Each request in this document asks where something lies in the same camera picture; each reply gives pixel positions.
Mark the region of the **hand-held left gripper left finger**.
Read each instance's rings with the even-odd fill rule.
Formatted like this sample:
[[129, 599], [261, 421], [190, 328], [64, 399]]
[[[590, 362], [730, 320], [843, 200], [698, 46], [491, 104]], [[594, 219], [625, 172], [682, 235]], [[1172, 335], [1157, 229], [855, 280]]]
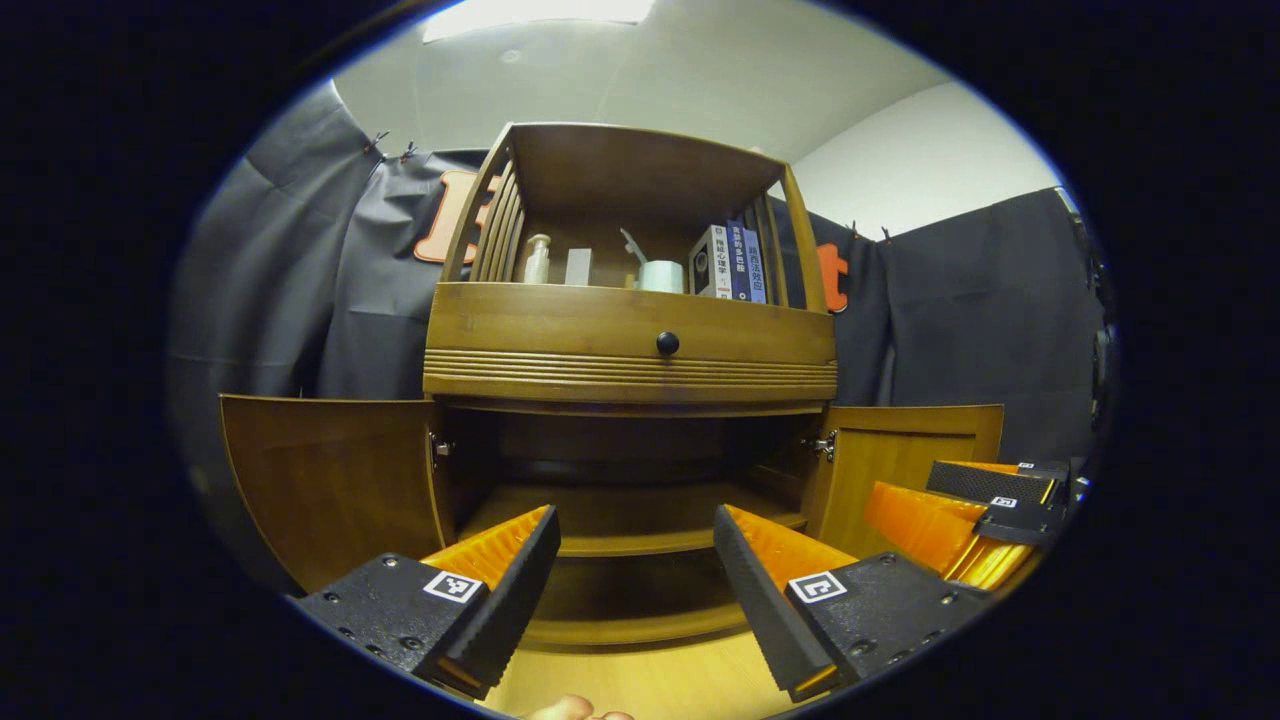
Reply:
[[541, 505], [425, 559], [380, 553], [294, 606], [348, 646], [480, 701], [506, 674], [559, 547], [558, 509]]

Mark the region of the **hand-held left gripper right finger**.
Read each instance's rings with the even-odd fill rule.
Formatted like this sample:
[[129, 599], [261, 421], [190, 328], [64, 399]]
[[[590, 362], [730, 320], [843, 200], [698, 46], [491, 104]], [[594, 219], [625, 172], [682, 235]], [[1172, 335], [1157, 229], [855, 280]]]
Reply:
[[776, 685], [799, 703], [909, 664], [979, 618], [991, 593], [897, 552], [856, 559], [733, 505], [716, 552]]

